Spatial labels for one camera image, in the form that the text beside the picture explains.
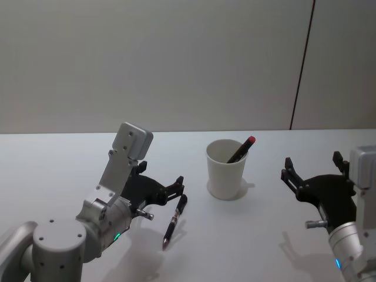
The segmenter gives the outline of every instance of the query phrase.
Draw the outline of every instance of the white paper cup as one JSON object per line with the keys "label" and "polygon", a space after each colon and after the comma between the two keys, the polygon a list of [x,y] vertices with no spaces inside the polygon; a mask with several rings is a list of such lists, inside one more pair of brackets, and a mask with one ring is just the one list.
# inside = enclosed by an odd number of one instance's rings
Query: white paper cup
{"label": "white paper cup", "polygon": [[230,200],[241,188],[241,177],[248,153],[236,163],[227,163],[241,143],[230,139],[211,142],[206,147],[209,183],[207,189],[216,198]]}

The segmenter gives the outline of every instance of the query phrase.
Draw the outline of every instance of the gray wall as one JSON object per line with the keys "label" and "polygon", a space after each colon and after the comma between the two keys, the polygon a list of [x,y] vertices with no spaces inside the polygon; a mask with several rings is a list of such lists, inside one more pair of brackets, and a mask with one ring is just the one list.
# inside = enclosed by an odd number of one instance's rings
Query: gray wall
{"label": "gray wall", "polygon": [[[321,110],[331,105],[322,97],[340,100],[347,113],[354,95],[373,93],[362,120],[376,127],[374,2],[345,0],[339,13],[343,0],[317,2],[293,126],[364,127],[341,116],[326,124],[333,112]],[[2,0],[0,133],[114,132],[125,120],[154,131],[288,129],[311,7],[312,0]],[[336,46],[344,56],[333,55]]]}

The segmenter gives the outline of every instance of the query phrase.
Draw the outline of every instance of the pen on table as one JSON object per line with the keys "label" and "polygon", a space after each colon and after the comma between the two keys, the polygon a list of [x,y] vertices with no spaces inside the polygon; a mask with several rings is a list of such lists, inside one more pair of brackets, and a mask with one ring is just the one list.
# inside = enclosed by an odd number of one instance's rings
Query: pen on table
{"label": "pen on table", "polygon": [[184,194],[181,195],[180,200],[175,209],[175,214],[171,218],[169,227],[167,228],[166,234],[164,235],[162,249],[166,249],[167,246],[169,245],[177,220],[179,219],[179,216],[183,213],[184,207],[186,206],[187,202],[188,202],[187,196]]}
{"label": "pen on table", "polygon": [[229,159],[227,163],[235,163],[241,160],[248,152],[249,148],[256,142],[256,138],[250,136],[241,146],[235,154]]}

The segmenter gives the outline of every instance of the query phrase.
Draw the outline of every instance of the table surface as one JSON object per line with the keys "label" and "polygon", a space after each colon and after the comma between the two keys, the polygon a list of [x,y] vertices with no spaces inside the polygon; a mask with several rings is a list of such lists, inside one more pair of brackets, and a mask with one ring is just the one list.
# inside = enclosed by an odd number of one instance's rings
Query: table surface
{"label": "table surface", "polygon": [[[257,138],[249,151],[246,194],[221,201],[208,194],[205,148],[211,141]],[[98,183],[115,134],[0,135],[0,234],[28,220],[75,218]],[[324,229],[306,230],[316,209],[299,203],[280,180],[290,156],[305,179],[338,173],[339,150],[376,144],[376,130],[155,133],[145,175],[168,185],[182,175],[188,204],[172,242],[162,238],[177,199],[152,206],[153,221],[131,228],[83,267],[83,282],[342,281]]]}

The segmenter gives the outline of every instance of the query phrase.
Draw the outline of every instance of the pen tip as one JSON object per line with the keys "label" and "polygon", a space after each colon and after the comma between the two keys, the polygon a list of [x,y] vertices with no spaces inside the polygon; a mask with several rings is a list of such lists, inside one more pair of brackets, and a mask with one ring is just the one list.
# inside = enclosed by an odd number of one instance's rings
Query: pen tip
{"label": "pen tip", "polygon": [[167,246],[169,245],[170,241],[167,239],[163,239],[163,244],[162,244],[162,250],[165,250]]}
{"label": "pen tip", "polygon": [[254,136],[250,136],[250,137],[248,138],[248,140],[249,140],[249,142],[251,142],[252,144],[253,144],[254,142],[256,142],[256,138],[255,138]]}

